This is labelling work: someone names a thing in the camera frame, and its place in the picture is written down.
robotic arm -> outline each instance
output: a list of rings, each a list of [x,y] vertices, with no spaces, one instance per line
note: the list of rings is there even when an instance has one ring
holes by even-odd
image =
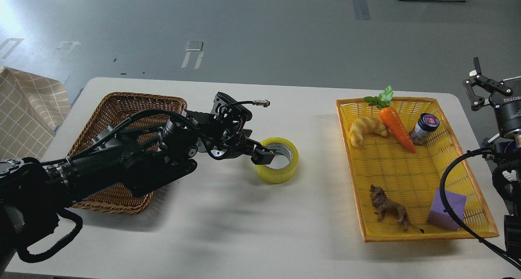
[[[473,87],[480,86],[490,93],[487,100],[474,94]],[[474,70],[469,79],[463,81],[463,87],[473,111],[490,105],[494,109],[499,133],[483,142],[482,148],[468,151],[452,162],[443,173],[440,181],[440,197],[451,218],[473,235],[491,251],[508,261],[521,271],[521,77],[505,79],[497,82],[482,75],[478,58],[474,58]],[[495,142],[497,138],[510,139],[508,142]],[[481,238],[458,218],[447,201],[445,180],[452,168],[459,162],[473,156],[481,155],[497,164],[493,170],[493,186],[503,199],[509,215],[504,217],[506,250]],[[516,171],[517,177],[505,177],[504,173]]]
[[[26,262],[52,257],[70,243],[82,228],[82,219],[65,208],[117,183],[141,197],[192,173],[198,152],[216,160],[249,155],[253,164],[270,164],[275,150],[249,138],[244,124],[251,112],[243,105],[268,107],[269,101],[237,102],[218,92],[210,113],[184,110],[182,114],[151,109],[129,116],[102,131],[94,144],[65,159],[40,162],[26,157],[0,160],[0,274],[16,250]],[[166,123],[126,129],[135,121],[157,114],[170,116]],[[144,134],[151,140],[138,142]],[[159,150],[148,150],[157,145]],[[67,236],[44,253],[32,255],[28,246],[54,232],[59,218],[76,223]]]

jar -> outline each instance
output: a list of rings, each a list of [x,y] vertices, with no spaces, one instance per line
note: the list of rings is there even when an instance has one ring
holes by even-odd
[[[414,144],[425,144],[429,136],[438,128],[440,120],[428,113],[420,115],[416,126],[411,131],[411,139]]]

yellow tray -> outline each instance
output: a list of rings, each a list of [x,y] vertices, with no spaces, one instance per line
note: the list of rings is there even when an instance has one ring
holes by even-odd
[[[337,111],[353,183],[360,230],[365,242],[406,240],[454,240],[473,238],[467,231],[448,231],[427,223],[427,217],[440,178],[447,166],[463,154],[447,118],[436,99],[395,97],[391,105],[410,131],[420,114],[434,114],[440,126],[426,144],[409,153],[393,136],[383,138],[374,133],[363,137],[363,147],[354,148],[348,139],[350,125],[361,116],[378,118],[378,109],[362,98],[337,100]],[[404,205],[413,225],[424,229],[422,234],[410,227],[403,231],[393,215],[377,221],[370,199],[370,186],[380,186],[387,197]],[[467,196],[463,221],[484,238],[499,236],[489,207],[467,162],[458,164],[447,178],[445,189]]]

lion figurine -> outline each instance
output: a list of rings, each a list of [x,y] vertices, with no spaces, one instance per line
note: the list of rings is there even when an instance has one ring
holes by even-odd
[[[383,218],[385,218],[385,213],[389,212],[390,214],[394,214],[396,216],[396,222],[403,225],[404,231],[409,230],[409,225],[415,227],[411,224],[405,207],[387,198],[383,188],[371,185],[370,192],[372,205],[376,208],[375,214],[378,215],[378,222],[382,221]],[[425,233],[423,229],[418,227],[415,228],[417,228],[422,233]]]

orange carrot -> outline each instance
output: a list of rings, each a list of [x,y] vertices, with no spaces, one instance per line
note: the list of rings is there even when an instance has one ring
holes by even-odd
[[[391,99],[393,90],[391,86],[388,86],[383,93],[380,93],[377,97],[364,97],[363,100],[369,103],[370,106],[375,105],[379,110],[380,118],[382,122],[393,132],[396,139],[411,153],[416,153],[413,140],[409,135],[409,132],[405,129],[402,120],[396,109],[391,107]]]
[[[394,107],[388,106],[379,112],[382,122],[393,132],[396,139],[411,153],[416,153],[413,140],[409,132],[405,129],[400,116]]]

